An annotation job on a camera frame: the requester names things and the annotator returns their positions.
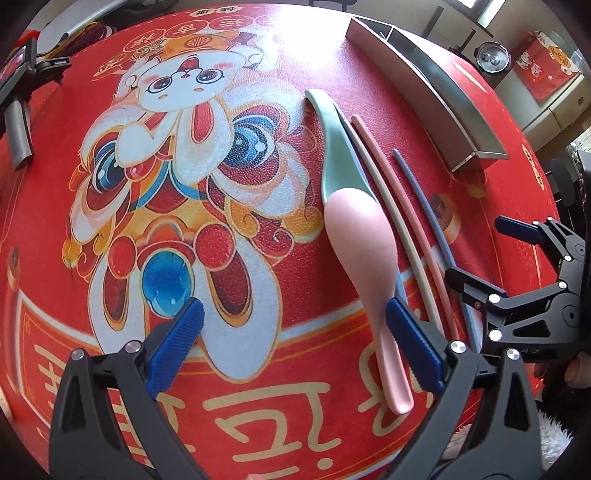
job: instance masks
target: metal screw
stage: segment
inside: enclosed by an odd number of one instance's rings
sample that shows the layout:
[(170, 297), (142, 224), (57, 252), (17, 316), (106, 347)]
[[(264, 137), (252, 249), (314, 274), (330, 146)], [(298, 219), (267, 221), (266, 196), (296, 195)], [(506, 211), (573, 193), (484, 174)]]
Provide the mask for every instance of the metal screw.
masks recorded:
[(503, 334), (500, 330), (494, 329), (488, 334), (488, 338), (491, 339), (493, 342), (498, 342), (503, 337)]
[(520, 358), (520, 354), (517, 350), (515, 350), (514, 348), (509, 348), (507, 350), (507, 356), (511, 359), (511, 360), (519, 360)]
[(454, 340), (452, 343), (449, 344), (450, 348), (453, 352), (456, 353), (464, 353), (466, 351), (466, 344), (461, 342), (460, 340)]
[(142, 348), (142, 344), (137, 340), (131, 340), (125, 344), (125, 351), (127, 353), (137, 353), (140, 348)]
[(76, 350), (74, 350), (72, 352), (72, 354), (70, 355), (72, 360), (82, 360), (84, 358), (84, 350), (82, 348), (77, 348)]

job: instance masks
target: cartoon rabbit illustration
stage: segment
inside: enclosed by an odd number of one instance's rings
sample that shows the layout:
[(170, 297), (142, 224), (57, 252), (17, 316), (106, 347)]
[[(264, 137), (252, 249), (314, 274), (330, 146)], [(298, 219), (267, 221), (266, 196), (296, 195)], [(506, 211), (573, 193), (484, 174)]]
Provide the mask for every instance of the cartoon rabbit illustration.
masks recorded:
[(143, 339), (193, 295), (207, 318), (194, 354), (220, 374), (251, 378), (272, 354), (281, 292), (271, 266), (322, 228), (291, 144), (314, 145), (303, 95), (260, 74), (277, 59), (255, 28), (167, 40), (124, 73), (88, 130), (63, 256), (90, 283), (105, 352)]

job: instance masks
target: white fur rug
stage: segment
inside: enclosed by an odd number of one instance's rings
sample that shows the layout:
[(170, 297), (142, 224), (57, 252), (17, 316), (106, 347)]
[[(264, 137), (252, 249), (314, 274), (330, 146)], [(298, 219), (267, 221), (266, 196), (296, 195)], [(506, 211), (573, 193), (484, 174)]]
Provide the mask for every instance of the white fur rug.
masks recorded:
[[(560, 454), (564, 452), (566, 447), (568, 447), (572, 438), (562, 429), (560, 422), (547, 417), (542, 412), (538, 412), (538, 418), (540, 421), (542, 467), (544, 470), (547, 470)], [(465, 425), (454, 434), (443, 453), (443, 457), (441, 457), (443, 460), (452, 460), (457, 457), (470, 430), (470, 426), (472, 425)]]

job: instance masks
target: chopstick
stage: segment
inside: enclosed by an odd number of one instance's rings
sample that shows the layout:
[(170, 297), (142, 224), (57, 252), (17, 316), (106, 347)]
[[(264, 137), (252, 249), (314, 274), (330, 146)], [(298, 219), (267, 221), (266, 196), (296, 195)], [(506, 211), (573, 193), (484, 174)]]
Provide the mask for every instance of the chopstick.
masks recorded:
[(363, 159), (363, 162), (369, 170), (369, 173), (374, 179), (374, 182), (378, 187), (382, 200), (384, 201), (386, 208), (390, 213), (390, 217), (394, 223), (394, 226), (400, 236), (400, 240), (402, 240), (402, 246), (409, 259), (415, 279), (417, 280), (418, 289), (421, 292), (421, 296), (423, 298), (423, 303), (427, 311), (427, 318), (431, 323), (434, 323), (437, 326), (442, 335), (445, 335), (443, 325), (441, 324), (441, 318), (439, 317), (439, 312), (437, 311), (435, 298), (433, 297), (433, 292), (431, 292), (431, 287), (427, 280), (427, 276), (425, 275), (421, 259), (418, 256), (418, 252), (416, 247), (414, 246), (410, 232), (408, 231), (408, 228), (404, 223), (402, 213), (400, 213), (400, 210), (394, 202), (394, 198), (392, 197), (392, 194), (390, 193), (390, 190), (388, 189), (386, 182), (384, 182), (384, 179), (382, 178), (381, 173), (375, 165), (374, 160), (369, 155), (367, 149), (365, 148), (365, 145), (357, 135), (357, 132), (353, 129), (353, 127), (343, 114), (343, 112), (340, 111), (339, 107), (336, 104), (335, 108), (337, 113), (339, 114), (341, 123), (343, 124), (345, 131), (347, 132), (349, 138), (355, 145), (355, 148), (359, 152), (359, 155)]
[[(437, 239), (437, 243), (439, 244), (439, 249), (441, 250), (441, 255), (443, 256), (443, 261), (446, 263), (446, 269), (450, 267), (456, 266), (456, 260), (453, 258), (453, 254), (447, 241), (445, 240), (445, 236), (443, 235), (443, 231), (439, 226), (439, 221), (437, 221), (437, 217), (427, 200), (424, 192), (421, 190), (421, 186), (418, 184), (417, 179), (413, 175), (413, 172), (409, 168), (408, 164), (400, 154), (400, 152), (396, 149), (392, 151), (394, 154), (394, 158), (398, 162), (398, 165), (402, 168), (402, 172), (404, 176), (407, 178), (408, 182), (410, 183), (411, 187), (414, 190), (414, 194), (417, 196), (419, 203), (423, 207), (423, 211), (427, 215), (427, 219), (431, 224), (431, 228), (435, 233), (435, 238)], [(466, 305), (462, 300), (459, 300), (460, 307), (462, 308), (462, 313), (464, 316), (464, 324), (466, 325), (466, 331), (468, 333), (468, 340), (470, 342), (470, 346), (477, 352), (480, 352), (482, 348), (482, 334), (478, 335), (478, 332), (482, 332), (482, 327), (478, 319), (474, 315), (474, 311)]]
[(388, 183), (390, 184), (392, 191), (396, 195), (396, 198), (400, 202), (400, 205), (402, 206), (402, 209), (406, 214), (408, 222), (410, 223), (414, 235), (417, 238), (418, 244), (421, 247), (421, 250), (423, 250), (423, 255), (427, 260), (427, 266), (431, 271), (431, 276), (433, 277), (437, 293), (439, 294), (441, 304), (443, 305), (443, 312), (445, 314), (447, 324), (452, 335), (452, 340), (458, 340), (460, 337), (457, 331), (456, 321), (453, 316), (452, 304), (449, 300), (449, 294), (447, 293), (447, 288), (443, 281), (441, 270), (439, 270), (439, 265), (437, 265), (437, 261), (435, 260), (433, 252), (431, 250), (431, 246), (429, 245), (429, 240), (427, 240), (427, 235), (425, 235), (425, 230), (423, 229), (421, 222), (418, 219), (418, 216), (414, 211), (413, 206), (410, 203), (410, 200), (406, 192), (404, 191), (402, 184), (400, 183), (400, 180), (396, 176), (394, 169), (390, 165), (388, 159), (386, 158), (386, 155), (384, 155), (384, 152), (379, 147), (378, 143), (376, 142), (372, 133), (369, 131), (368, 127), (365, 125), (363, 120), (361, 120), (361, 117), (359, 115), (354, 115), (351, 119), (351, 123), (353, 127), (355, 127), (355, 129), (358, 131), (359, 135), (361, 136), (361, 139), (368, 146), (369, 151), (374, 156), (374, 159), (376, 159), (377, 163), (382, 169), (382, 172), (384, 173), (384, 176), (388, 180)]

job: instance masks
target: blue gem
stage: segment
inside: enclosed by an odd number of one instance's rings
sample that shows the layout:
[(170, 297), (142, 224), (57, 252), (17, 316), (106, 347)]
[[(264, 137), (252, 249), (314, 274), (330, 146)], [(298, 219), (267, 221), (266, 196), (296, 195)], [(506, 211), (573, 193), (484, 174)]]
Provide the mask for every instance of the blue gem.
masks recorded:
[(157, 252), (144, 266), (142, 290), (156, 315), (174, 317), (193, 290), (187, 262), (176, 252)]

